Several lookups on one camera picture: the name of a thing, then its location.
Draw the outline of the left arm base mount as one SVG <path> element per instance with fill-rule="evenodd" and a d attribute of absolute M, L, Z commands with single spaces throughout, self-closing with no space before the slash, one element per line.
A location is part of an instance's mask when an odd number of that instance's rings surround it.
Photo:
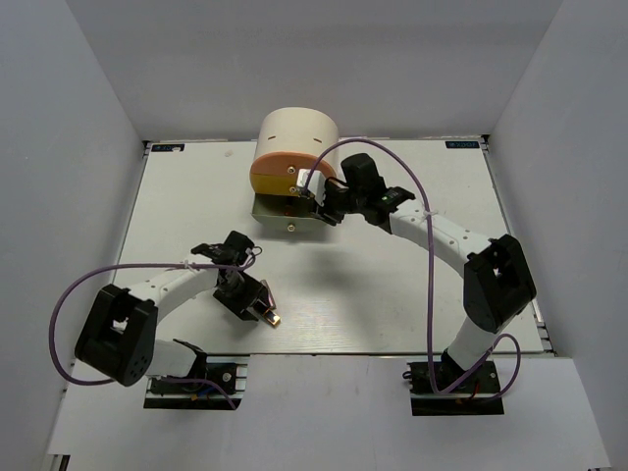
<path fill-rule="evenodd" d="M 148 380 L 144 409 L 234 411 L 244 396 L 249 356 L 208 356 L 194 383 Z"/>

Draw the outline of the black gold lipstick case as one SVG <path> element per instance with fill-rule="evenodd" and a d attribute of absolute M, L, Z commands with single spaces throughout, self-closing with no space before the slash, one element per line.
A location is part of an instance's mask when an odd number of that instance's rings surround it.
<path fill-rule="evenodd" d="M 274 309 L 261 309 L 257 311 L 257 315 L 261 320 L 274 328 L 278 327 L 281 323 L 281 317 L 275 312 Z"/>

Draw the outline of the round beige orange organizer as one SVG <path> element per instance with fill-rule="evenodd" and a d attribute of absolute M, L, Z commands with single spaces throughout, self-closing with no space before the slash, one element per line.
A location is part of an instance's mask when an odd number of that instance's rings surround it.
<path fill-rule="evenodd" d="M 315 161 L 340 140 L 336 123 L 323 112 L 302 107 L 285 107 L 262 121 L 249 169 L 254 192 L 251 216 L 274 232 L 315 233 L 324 223 L 311 215 L 306 199 L 298 195 L 296 179 L 301 169 L 315 168 L 334 177 L 338 153 L 332 151 L 320 163 Z"/>

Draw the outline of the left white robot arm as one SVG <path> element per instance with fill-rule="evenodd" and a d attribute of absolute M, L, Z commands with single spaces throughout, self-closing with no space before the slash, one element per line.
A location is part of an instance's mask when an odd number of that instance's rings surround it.
<path fill-rule="evenodd" d="M 260 250 L 232 231 L 222 243 L 193 247 L 145 282 L 102 288 L 78 336 L 76 358 L 125 387 L 142 377 L 174 378 L 185 391 L 198 391 L 207 380 L 207 352 L 185 340 L 159 340 L 157 327 L 205 292 L 241 321 L 273 316 L 268 287 L 246 273 Z"/>

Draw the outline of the rose gold lipstick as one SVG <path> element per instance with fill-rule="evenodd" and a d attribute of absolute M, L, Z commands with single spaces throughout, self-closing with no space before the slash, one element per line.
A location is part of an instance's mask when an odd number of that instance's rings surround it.
<path fill-rule="evenodd" d="M 263 287 L 266 290 L 266 296 L 267 296 L 266 304 L 271 310 L 274 310 L 276 308 L 276 302 L 275 302 L 274 296 L 271 292 L 268 282 L 266 280 L 261 280 L 260 283 L 263 285 Z"/>

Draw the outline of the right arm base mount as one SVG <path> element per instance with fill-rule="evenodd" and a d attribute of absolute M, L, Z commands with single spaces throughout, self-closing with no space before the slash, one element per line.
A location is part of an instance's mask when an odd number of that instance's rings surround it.
<path fill-rule="evenodd" d="M 493 361 L 484 363 L 470 378 L 447 394 L 433 392 L 428 363 L 410 362 L 402 379 L 409 386 L 410 405 L 415 417 L 499 416 L 504 414 L 497 368 Z"/>

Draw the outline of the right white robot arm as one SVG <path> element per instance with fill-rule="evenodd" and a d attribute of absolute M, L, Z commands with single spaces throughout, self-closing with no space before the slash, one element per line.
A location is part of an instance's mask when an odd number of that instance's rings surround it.
<path fill-rule="evenodd" d="M 439 362 L 433 363 L 435 393 L 463 392 L 479 378 L 484 362 L 504 329 L 536 297 L 537 290 L 520 242 L 473 233 L 400 186 L 386 185 L 375 161 L 366 153 L 341 163 L 344 178 L 325 177 L 319 170 L 301 170 L 297 187 L 311 198 L 313 215 L 330 226 L 349 214 L 386 233 L 425 249 L 462 279 L 466 314 L 456 337 Z"/>

